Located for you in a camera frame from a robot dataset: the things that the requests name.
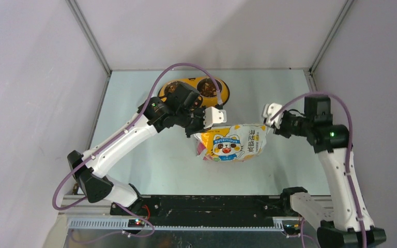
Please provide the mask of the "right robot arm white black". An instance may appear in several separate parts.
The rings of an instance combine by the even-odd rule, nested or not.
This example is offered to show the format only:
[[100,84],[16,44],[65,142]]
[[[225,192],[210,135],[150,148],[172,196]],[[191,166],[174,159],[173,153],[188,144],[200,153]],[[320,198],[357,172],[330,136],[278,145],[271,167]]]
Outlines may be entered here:
[[305,94],[304,110],[295,115],[287,105],[267,104],[264,124],[274,134],[305,137],[325,172],[333,210],[315,202],[302,187],[284,189],[280,201],[283,214],[298,213],[315,230],[320,247],[376,247],[387,240],[375,226],[362,197],[354,166],[352,124],[335,125],[331,96]]

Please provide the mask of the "colourful pet food bag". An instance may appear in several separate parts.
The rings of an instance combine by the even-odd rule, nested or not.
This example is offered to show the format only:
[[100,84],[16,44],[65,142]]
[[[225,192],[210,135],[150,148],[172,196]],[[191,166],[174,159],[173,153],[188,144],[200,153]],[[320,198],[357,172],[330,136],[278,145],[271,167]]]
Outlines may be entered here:
[[196,155],[204,161],[243,162],[259,156],[270,128],[264,124],[238,124],[194,134]]

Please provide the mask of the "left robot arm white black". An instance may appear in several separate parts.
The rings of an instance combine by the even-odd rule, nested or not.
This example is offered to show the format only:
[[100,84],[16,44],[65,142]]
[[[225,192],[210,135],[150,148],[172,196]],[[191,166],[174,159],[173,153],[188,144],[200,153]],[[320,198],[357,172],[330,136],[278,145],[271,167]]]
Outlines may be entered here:
[[73,177],[86,200],[117,202],[130,215],[142,211],[143,202],[131,184],[108,179],[109,170],[143,141],[173,126],[184,128],[186,136],[204,129],[204,108],[200,92],[187,83],[179,83],[173,92],[149,97],[138,107],[132,119],[97,147],[80,153],[70,152],[67,160]]

